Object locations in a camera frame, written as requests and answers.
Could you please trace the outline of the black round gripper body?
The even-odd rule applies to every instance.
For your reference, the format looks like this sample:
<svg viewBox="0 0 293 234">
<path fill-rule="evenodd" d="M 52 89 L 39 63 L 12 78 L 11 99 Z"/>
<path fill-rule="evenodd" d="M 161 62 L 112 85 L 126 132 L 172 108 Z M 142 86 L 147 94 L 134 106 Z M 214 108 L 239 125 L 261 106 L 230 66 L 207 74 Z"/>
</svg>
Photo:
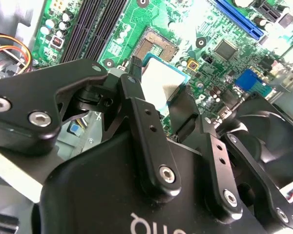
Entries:
<svg viewBox="0 0 293 234">
<path fill-rule="evenodd" d="M 274 234 L 275 218 L 251 212 L 219 221 L 207 206 L 206 174 L 199 149 L 168 142 L 182 188 L 159 203 L 142 189 L 134 141 L 129 132 L 59 165 L 39 202 L 37 234 Z"/>
</svg>

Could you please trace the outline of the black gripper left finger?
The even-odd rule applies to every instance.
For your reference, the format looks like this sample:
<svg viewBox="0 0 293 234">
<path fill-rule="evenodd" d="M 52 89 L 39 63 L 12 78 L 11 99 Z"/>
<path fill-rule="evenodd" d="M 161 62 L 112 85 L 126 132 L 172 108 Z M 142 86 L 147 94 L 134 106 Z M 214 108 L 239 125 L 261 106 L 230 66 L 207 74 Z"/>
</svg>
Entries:
<svg viewBox="0 0 293 234">
<path fill-rule="evenodd" d="M 142 62 L 133 57 L 128 73 L 108 72 L 79 59 L 0 79 L 0 177 L 32 202 L 40 201 L 37 180 L 14 156 L 48 155 L 62 125 L 89 111 L 102 113 L 102 139 L 130 131 L 144 192 L 168 202 L 181 191 L 181 178 L 155 107 L 141 87 Z"/>
</svg>

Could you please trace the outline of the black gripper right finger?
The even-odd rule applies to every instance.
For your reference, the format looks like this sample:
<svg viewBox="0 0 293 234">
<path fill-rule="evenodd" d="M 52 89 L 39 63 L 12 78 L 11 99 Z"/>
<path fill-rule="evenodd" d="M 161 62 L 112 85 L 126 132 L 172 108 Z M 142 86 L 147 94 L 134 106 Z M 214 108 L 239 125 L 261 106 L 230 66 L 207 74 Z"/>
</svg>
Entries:
<svg viewBox="0 0 293 234">
<path fill-rule="evenodd" d="M 204 193 L 210 209 L 220 215 L 220 220 L 233 221 L 241 218 L 243 212 L 228 155 L 232 153 L 247 173 L 246 183 L 255 194 L 255 218 L 271 233 L 293 231 L 293 208 L 240 140 L 226 134 L 225 141 L 221 141 L 188 93 L 172 100 L 169 113 L 178 141 L 202 155 Z"/>
</svg>

